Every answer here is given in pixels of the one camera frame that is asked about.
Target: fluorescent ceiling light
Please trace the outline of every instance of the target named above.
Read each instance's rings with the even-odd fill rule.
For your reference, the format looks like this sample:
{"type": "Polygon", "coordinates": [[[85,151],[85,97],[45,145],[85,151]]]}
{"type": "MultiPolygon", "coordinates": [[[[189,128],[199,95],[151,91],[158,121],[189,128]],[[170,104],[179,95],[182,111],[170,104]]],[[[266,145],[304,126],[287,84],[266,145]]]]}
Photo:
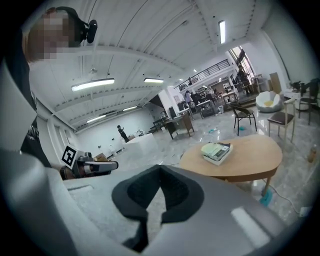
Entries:
{"type": "Polygon", "coordinates": [[[224,44],[226,41],[226,22],[221,20],[219,22],[219,29],[220,29],[220,43],[224,44]]]}
{"type": "Polygon", "coordinates": [[[125,108],[123,111],[133,110],[133,109],[135,109],[136,107],[137,107],[137,106],[128,107],[128,108],[125,108]]]}
{"type": "Polygon", "coordinates": [[[145,83],[163,83],[165,80],[156,79],[156,78],[145,78],[143,81],[145,83]]]}
{"type": "Polygon", "coordinates": [[[108,79],[101,79],[101,80],[95,80],[95,81],[90,81],[90,82],[85,82],[85,83],[80,83],[77,85],[74,85],[71,87],[71,90],[73,92],[95,87],[95,86],[105,86],[105,85],[110,85],[113,84],[115,80],[113,78],[108,78],[108,79]]]}
{"type": "Polygon", "coordinates": [[[104,115],[98,116],[98,117],[96,117],[96,118],[94,118],[94,119],[88,120],[88,121],[86,121],[86,122],[87,122],[87,123],[91,123],[91,122],[93,122],[93,121],[96,121],[96,120],[99,120],[99,119],[102,119],[102,118],[105,118],[105,117],[106,117],[106,115],[104,114],[104,115]]]}

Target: headphones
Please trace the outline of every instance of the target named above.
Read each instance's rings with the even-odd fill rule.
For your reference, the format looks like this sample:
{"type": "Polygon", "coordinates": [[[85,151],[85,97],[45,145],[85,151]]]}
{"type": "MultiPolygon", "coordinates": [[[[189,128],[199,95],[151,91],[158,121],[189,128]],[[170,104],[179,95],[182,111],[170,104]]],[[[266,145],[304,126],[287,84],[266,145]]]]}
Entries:
{"type": "Polygon", "coordinates": [[[79,29],[80,29],[80,31],[79,31],[80,43],[83,40],[86,40],[89,44],[91,44],[94,41],[95,35],[97,32],[97,28],[98,28],[98,24],[95,19],[91,20],[88,24],[88,23],[85,23],[84,21],[82,21],[78,17],[76,10],[73,8],[66,7],[66,6],[60,6],[55,9],[66,11],[68,13],[68,15],[74,19],[74,21],[76,22],[76,24],[79,26],[79,29]]]}

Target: glossy floor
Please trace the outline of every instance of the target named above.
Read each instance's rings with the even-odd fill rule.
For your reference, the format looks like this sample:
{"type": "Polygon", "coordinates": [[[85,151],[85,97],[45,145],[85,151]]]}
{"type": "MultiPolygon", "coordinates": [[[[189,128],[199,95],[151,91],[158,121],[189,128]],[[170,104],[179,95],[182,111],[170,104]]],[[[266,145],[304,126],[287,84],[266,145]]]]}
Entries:
{"type": "MultiPolygon", "coordinates": [[[[268,117],[271,113],[259,113],[256,107],[251,108],[256,117],[257,133],[268,135],[268,117]]],[[[225,112],[217,116],[209,116],[201,119],[199,114],[194,115],[192,121],[194,131],[191,137],[187,132],[179,132],[174,140],[171,139],[167,131],[154,133],[154,138],[158,143],[158,150],[139,158],[131,157],[128,150],[124,150],[115,159],[119,162],[118,171],[127,171],[133,168],[143,167],[150,164],[163,164],[179,166],[182,154],[192,145],[200,142],[216,142],[237,137],[237,126],[234,129],[235,116],[232,111],[225,112]]],[[[240,121],[240,126],[244,130],[239,131],[239,136],[255,134],[254,123],[250,125],[248,119],[240,121]]],[[[284,128],[280,128],[278,137],[278,127],[271,125],[270,136],[283,146],[284,128]]],[[[315,111],[311,114],[311,123],[308,125],[308,113],[302,112],[300,119],[296,113],[296,123],[293,143],[290,142],[292,135],[292,125],[287,131],[286,147],[283,152],[282,163],[276,174],[271,179],[271,185],[284,197],[289,198],[297,211],[301,207],[312,205],[314,195],[320,184],[319,159],[313,164],[307,162],[307,156],[313,144],[320,145],[320,121],[319,115],[315,111]]],[[[251,193],[254,197],[260,195],[264,182],[258,180],[253,186],[248,183],[237,184],[242,189],[251,193]]],[[[288,225],[298,219],[298,214],[291,204],[279,197],[273,189],[272,200],[269,208],[276,212],[288,225]]]]}

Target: stack of books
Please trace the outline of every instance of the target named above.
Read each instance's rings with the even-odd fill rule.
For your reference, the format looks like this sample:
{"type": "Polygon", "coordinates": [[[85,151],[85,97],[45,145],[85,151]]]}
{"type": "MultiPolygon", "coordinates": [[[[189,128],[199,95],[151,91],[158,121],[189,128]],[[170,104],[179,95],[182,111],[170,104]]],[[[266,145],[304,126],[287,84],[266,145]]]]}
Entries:
{"type": "Polygon", "coordinates": [[[223,143],[208,143],[201,148],[203,158],[216,166],[222,164],[222,162],[230,155],[233,150],[232,144],[223,143]]]}

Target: railing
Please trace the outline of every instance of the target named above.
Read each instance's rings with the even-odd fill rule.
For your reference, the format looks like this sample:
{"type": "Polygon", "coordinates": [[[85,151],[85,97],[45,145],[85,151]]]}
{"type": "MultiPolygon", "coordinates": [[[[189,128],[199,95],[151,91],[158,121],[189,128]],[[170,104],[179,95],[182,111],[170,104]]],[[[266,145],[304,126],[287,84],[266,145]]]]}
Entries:
{"type": "Polygon", "coordinates": [[[208,67],[207,69],[199,72],[198,74],[190,77],[191,83],[188,79],[188,80],[182,82],[181,84],[179,84],[178,86],[176,86],[174,89],[178,92],[181,92],[183,89],[185,89],[185,88],[197,83],[198,81],[203,80],[206,77],[211,76],[211,75],[213,75],[213,74],[215,74],[215,73],[219,72],[220,70],[223,70],[227,67],[230,67],[230,64],[229,64],[228,59],[225,59],[225,60],[223,60],[223,61],[221,61],[211,67],[208,67]]]}

